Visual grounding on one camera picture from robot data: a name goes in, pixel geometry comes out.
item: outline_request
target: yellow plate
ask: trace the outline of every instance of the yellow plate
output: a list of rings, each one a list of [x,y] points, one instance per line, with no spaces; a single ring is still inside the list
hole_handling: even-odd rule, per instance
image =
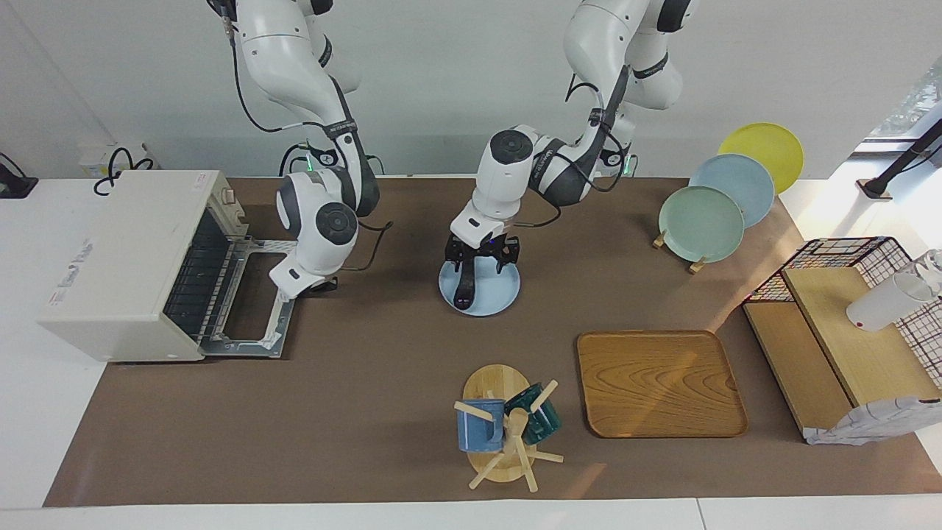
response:
[[[775,183],[775,193],[791,188],[804,167],[802,143],[779,124],[748,124],[726,137],[720,154],[736,153],[765,166]]]

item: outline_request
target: wall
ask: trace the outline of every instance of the wall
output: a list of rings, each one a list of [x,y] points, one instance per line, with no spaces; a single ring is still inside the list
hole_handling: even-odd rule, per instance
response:
[[[349,102],[367,149],[390,173],[467,173],[507,126],[574,140],[592,101],[562,102],[576,4],[337,2],[324,27],[363,69]],[[803,176],[827,177],[938,56],[940,12],[934,1],[704,2],[672,41],[681,101],[637,113],[641,173],[690,174],[738,126],[775,121],[802,139]],[[146,141],[166,167],[273,174],[300,139],[242,116],[228,45],[202,0],[0,0],[6,25],[10,13],[35,40],[0,33],[5,50],[33,50],[0,56],[0,149],[28,172],[81,175],[75,144],[111,136]],[[260,121],[293,121],[246,85]]]

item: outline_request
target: white appliance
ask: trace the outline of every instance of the white appliance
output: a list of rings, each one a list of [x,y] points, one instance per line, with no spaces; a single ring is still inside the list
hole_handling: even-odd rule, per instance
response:
[[[39,324],[101,361],[192,361],[281,355],[293,301],[276,299],[260,340],[230,340],[226,319],[253,240],[218,171],[125,171],[103,199]]]

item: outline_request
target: wire basket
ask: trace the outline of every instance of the wire basket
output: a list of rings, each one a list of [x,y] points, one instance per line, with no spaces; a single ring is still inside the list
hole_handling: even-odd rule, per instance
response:
[[[854,267],[873,288],[912,261],[893,238],[845,238],[809,241],[746,299],[753,302],[794,302],[783,271]],[[895,322],[922,368],[942,389],[942,300],[936,300]]]

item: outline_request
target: white cloth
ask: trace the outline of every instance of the white cloth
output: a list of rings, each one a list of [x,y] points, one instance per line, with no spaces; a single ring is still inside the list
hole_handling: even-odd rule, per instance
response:
[[[874,401],[859,406],[831,429],[805,428],[804,440],[811,445],[843,443],[863,445],[890,439],[942,422],[942,403],[923,402],[915,397]]]

